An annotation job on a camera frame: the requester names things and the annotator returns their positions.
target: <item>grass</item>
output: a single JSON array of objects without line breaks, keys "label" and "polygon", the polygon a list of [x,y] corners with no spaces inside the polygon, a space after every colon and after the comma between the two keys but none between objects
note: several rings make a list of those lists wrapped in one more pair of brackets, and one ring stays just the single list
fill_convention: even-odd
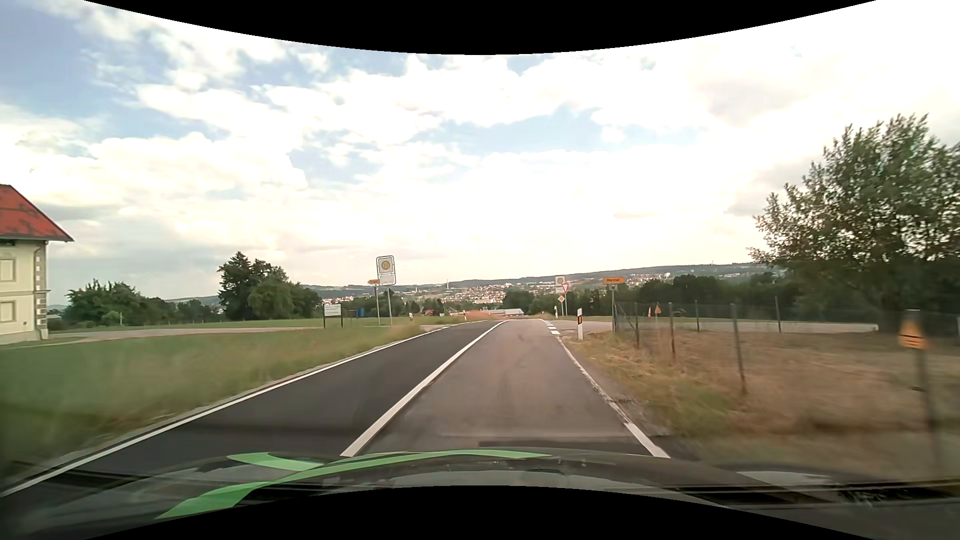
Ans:
[{"label": "grass", "polygon": [[[386,325],[390,320],[388,317],[383,317],[382,324]],[[394,317],[394,323],[397,319],[406,320],[407,317]],[[127,330],[156,330],[156,329],[185,329],[185,328],[278,328],[278,327],[322,327],[324,325],[324,319],[281,319],[275,321],[224,321],[219,323],[196,323],[196,324],[179,324],[179,325],[152,325],[152,326],[142,326],[142,327],[131,327],[131,326],[122,326],[122,327],[94,327],[88,329],[70,329],[70,330],[59,330],[51,331],[53,334],[65,334],[76,331],[127,331]],[[339,327],[340,321],[337,317],[328,317],[326,319],[326,325],[328,327]],[[376,326],[376,317],[363,317],[360,319],[345,319],[344,326]]]},{"label": "grass", "polygon": [[420,333],[392,328],[219,333],[5,351],[0,469],[8,475],[271,380]]},{"label": "grass", "polygon": [[565,338],[707,462],[786,462],[894,479],[960,475],[960,347],[931,340],[931,396],[945,450],[932,460],[915,355],[892,335],[669,330]]},{"label": "grass", "polygon": [[38,347],[40,345],[47,345],[52,343],[69,343],[71,341],[77,341],[78,339],[83,339],[82,336],[62,336],[54,337],[51,339],[43,339],[41,341],[18,341],[16,343],[8,343],[6,345],[0,345],[0,351],[11,351],[13,349],[28,349],[33,347]]},{"label": "grass", "polygon": [[[488,315],[481,314],[480,311],[471,311],[468,313],[469,321],[476,320],[486,320],[491,318]],[[394,325],[405,325],[410,324],[410,318],[408,315],[398,315],[394,317]],[[418,325],[449,325],[464,322],[463,317],[433,317],[427,315],[415,315],[413,323]],[[340,327],[340,320],[338,317],[327,317],[326,325],[329,328]],[[359,319],[346,318],[343,321],[344,327],[355,327],[355,326],[377,326],[376,317],[362,317]],[[384,316],[380,319],[381,326],[388,326],[390,324],[390,317]],[[116,326],[116,327],[94,327],[89,329],[70,329],[70,330],[60,330],[60,331],[51,331],[51,334],[65,335],[71,332],[78,331],[132,331],[132,330],[167,330],[167,329],[218,329],[218,328],[280,328],[280,327],[322,327],[324,325],[324,319],[282,319],[275,321],[225,321],[219,323],[197,323],[197,324],[179,324],[179,325],[153,325],[153,326],[142,326],[142,327],[131,327],[131,326]]]}]

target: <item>dry grass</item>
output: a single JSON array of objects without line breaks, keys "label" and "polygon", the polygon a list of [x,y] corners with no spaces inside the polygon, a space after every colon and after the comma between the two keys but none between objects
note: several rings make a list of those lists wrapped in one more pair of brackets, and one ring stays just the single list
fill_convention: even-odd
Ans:
[{"label": "dry grass", "polygon": [[[878,333],[741,333],[668,328],[593,334],[572,346],[708,461],[788,461],[897,478],[935,474],[915,355]],[[932,396],[946,471],[960,474],[960,347],[934,341]]]}]

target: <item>house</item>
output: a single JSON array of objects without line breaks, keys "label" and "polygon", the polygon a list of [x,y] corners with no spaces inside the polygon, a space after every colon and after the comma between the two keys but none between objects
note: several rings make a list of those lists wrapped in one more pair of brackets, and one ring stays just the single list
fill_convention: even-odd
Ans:
[{"label": "house", "polygon": [[0,184],[0,344],[47,338],[47,244],[70,237],[12,185]]}]

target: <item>road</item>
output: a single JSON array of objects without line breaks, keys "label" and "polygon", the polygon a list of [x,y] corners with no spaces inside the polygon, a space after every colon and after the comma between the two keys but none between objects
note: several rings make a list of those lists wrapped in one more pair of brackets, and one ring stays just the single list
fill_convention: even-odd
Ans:
[{"label": "road", "polygon": [[71,485],[77,473],[135,475],[251,452],[521,444],[661,452],[594,388],[554,331],[516,319],[422,334],[69,462],[70,474],[19,484],[0,503],[16,512],[63,500],[89,489]]}]

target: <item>road edge line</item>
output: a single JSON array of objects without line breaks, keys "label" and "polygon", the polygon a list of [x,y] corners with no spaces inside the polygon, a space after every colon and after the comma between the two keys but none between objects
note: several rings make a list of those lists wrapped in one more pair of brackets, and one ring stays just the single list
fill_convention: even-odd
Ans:
[{"label": "road edge line", "polygon": [[625,428],[627,428],[627,431],[629,431],[630,434],[634,436],[634,439],[636,439],[637,442],[643,445],[643,448],[647,449],[647,452],[649,452],[650,455],[652,455],[653,457],[665,457],[669,459],[670,454],[665,452],[663,448],[657,446],[657,443],[651,440],[646,433],[644,433],[642,430],[640,430],[640,428],[636,426],[636,424],[634,424],[634,421],[631,420],[629,416],[627,416],[627,413],[624,412],[622,408],[620,408],[620,405],[616,404],[616,402],[610,397],[610,395],[607,392],[605,392],[603,388],[600,387],[600,384],[597,383],[597,381],[590,375],[590,373],[588,373],[587,370],[584,369],[584,366],[581,365],[579,361],[577,361],[577,358],[573,355],[573,353],[570,352],[569,349],[567,349],[566,344],[562,339],[560,339],[559,336],[557,337],[557,341],[560,343],[560,346],[564,348],[564,352],[566,352],[566,355],[569,356],[570,360],[573,361],[573,364],[576,365],[577,369],[580,370],[580,373],[582,373],[584,377],[587,378],[587,380],[590,382],[590,385],[593,386],[593,389],[596,390],[598,394],[600,394],[600,397],[603,398],[603,401],[607,402],[607,405],[609,405],[610,408],[612,408],[613,411],[616,412],[617,416],[620,417],[620,421],[623,422],[623,425]]},{"label": "road edge line", "polygon": [[394,345],[399,345],[400,343],[403,343],[403,342],[405,342],[405,341],[410,341],[411,339],[416,339],[416,338],[418,338],[418,337],[422,337],[422,336],[428,335],[429,333],[433,333],[433,332],[435,332],[435,331],[441,331],[441,330],[443,330],[444,328],[438,328],[438,329],[431,330],[431,331],[425,331],[424,333],[418,333],[417,335],[414,335],[414,336],[411,336],[411,337],[407,337],[407,338],[405,338],[405,339],[401,339],[401,340],[399,340],[399,341],[395,341],[395,342],[389,343],[389,344],[387,344],[387,345],[383,345],[383,346],[380,346],[380,347],[374,347],[373,349],[370,349],[369,351],[365,351],[365,352],[363,352],[363,353],[360,353],[359,355],[348,356],[348,357],[346,357],[346,358],[342,358],[342,359],[340,359],[340,360],[336,360],[336,361],[334,361],[334,362],[331,362],[331,363],[328,363],[328,364],[319,366],[319,367],[317,367],[317,368],[315,368],[315,369],[312,369],[312,370],[310,370],[310,371],[308,371],[308,372],[306,372],[306,373],[301,373],[301,374],[299,374],[299,375],[293,375],[293,376],[290,376],[290,377],[288,377],[288,378],[286,378],[286,379],[275,380],[274,382],[268,383],[268,385],[262,386],[262,387],[260,387],[259,389],[248,390],[247,392],[241,392],[240,394],[237,394],[236,396],[232,396],[232,397],[230,397],[230,398],[227,398],[227,400],[226,400],[225,402],[221,402],[221,403],[219,403],[218,405],[214,405],[214,406],[211,406],[211,407],[209,407],[209,408],[205,408],[204,410],[201,410],[201,411],[198,411],[198,412],[187,413],[187,415],[186,415],[185,417],[181,417],[181,418],[179,418],[179,419],[172,420],[172,421],[170,421],[170,422],[167,423],[167,424],[162,424],[162,425],[157,426],[157,427],[154,427],[154,428],[152,428],[152,429],[147,428],[147,431],[144,432],[144,433],[135,435],[135,436],[130,437],[130,438],[127,438],[127,439],[121,439],[121,440],[119,440],[119,441],[116,441],[116,442],[113,443],[112,445],[107,446],[106,448],[103,448],[103,449],[101,449],[101,450],[99,450],[99,451],[94,451],[93,453],[88,454],[88,455],[83,456],[83,457],[77,457],[75,460],[67,461],[66,463],[63,463],[63,464],[61,464],[61,465],[55,465],[53,470],[47,470],[47,471],[44,472],[44,473],[39,473],[39,474],[37,474],[36,476],[32,476],[32,477],[30,477],[30,478],[28,478],[28,479],[24,479],[24,480],[22,480],[20,483],[15,483],[13,486],[11,486],[11,487],[3,490],[2,492],[0,492],[0,499],[2,499],[2,498],[4,498],[4,497],[7,497],[8,495],[12,495],[12,494],[14,494],[14,493],[16,493],[16,492],[18,492],[18,491],[24,490],[24,489],[26,489],[26,488],[28,488],[28,487],[33,486],[33,485],[37,485],[37,484],[41,483],[42,481],[45,481],[45,480],[47,480],[47,479],[51,479],[51,478],[53,478],[53,477],[55,477],[55,476],[58,476],[58,475],[60,475],[60,474],[62,474],[62,473],[65,473],[65,472],[67,472],[67,471],[70,471],[70,470],[72,470],[72,469],[76,469],[77,467],[80,467],[81,465],[85,465],[86,463],[89,463],[90,461],[94,461],[94,460],[96,460],[96,459],[100,459],[101,457],[103,457],[103,456],[105,456],[105,455],[110,455],[110,454],[113,454],[114,452],[117,452],[117,451],[123,450],[123,449],[125,449],[125,448],[128,448],[128,447],[130,447],[130,446],[133,446],[134,444],[136,444],[136,443],[138,443],[138,442],[145,441],[145,440],[147,440],[147,439],[149,439],[149,438],[151,438],[151,437],[153,437],[153,436],[155,436],[155,435],[159,435],[159,434],[161,434],[161,433],[164,433],[165,431],[172,430],[173,428],[178,428],[178,427],[180,427],[180,426],[182,426],[182,425],[184,425],[184,424],[186,424],[186,423],[188,423],[188,422],[192,422],[192,421],[194,421],[194,420],[196,420],[196,419],[198,419],[198,418],[203,418],[203,417],[206,416],[207,414],[212,414],[212,413],[214,413],[214,412],[217,412],[218,410],[223,410],[223,409],[225,409],[225,408],[227,408],[227,407],[229,407],[229,406],[231,406],[231,405],[236,405],[236,404],[245,402],[246,400],[248,400],[248,399],[250,399],[250,398],[255,398],[256,396],[259,396],[259,395],[261,395],[261,394],[265,394],[265,393],[267,393],[267,392],[269,392],[269,391],[271,391],[271,390],[280,388],[281,386],[286,386],[287,384],[290,384],[291,382],[296,382],[296,381],[298,381],[298,380],[306,379],[307,377],[310,377],[310,376],[312,376],[312,375],[316,375],[316,374],[321,373],[321,372],[323,372],[323,371],[326,371],[326,370],[328,370],[328,369],[330,369],[330,368],[334,368],[334,367],[336,367],[336,366],[338,366],[338,365],[345,364],[345,363],[347,363],[347,362],[353,361],[353,360],[355,360],[355,359],[357,359],[357,358],[361,358],[361,357],[363,357],[363,356],[370,355],[370,354],[376,353],[376,352],[378,352],[378,351],[382,351],[382,350],[384,350],[384,349],[393,347]]}]

